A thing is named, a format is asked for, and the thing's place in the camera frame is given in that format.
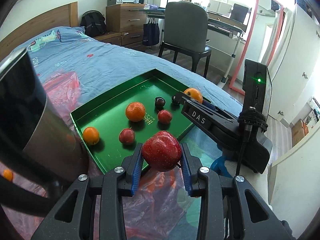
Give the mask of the right hand blue glove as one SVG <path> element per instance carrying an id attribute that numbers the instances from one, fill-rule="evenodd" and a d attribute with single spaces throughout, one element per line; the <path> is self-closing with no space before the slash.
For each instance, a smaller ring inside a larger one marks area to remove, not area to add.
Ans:
<path id="1" fill-rule="evenodd" d="M 235 169 L 234 169 L 234 176 L 232 176 L 225 165 L 226 161 L 230 161 L 231 163 L 234 164 Z M 235 157 L 230 157 L 230 156 L 220 156 L 217 158 L 210 166 L 210 169 L 216 172 L 219 176 L 227 177 L 227 178 L 233 178 L 235 176 L 238 176 L 240 174 L 240 163 L 236 161 Z"/>

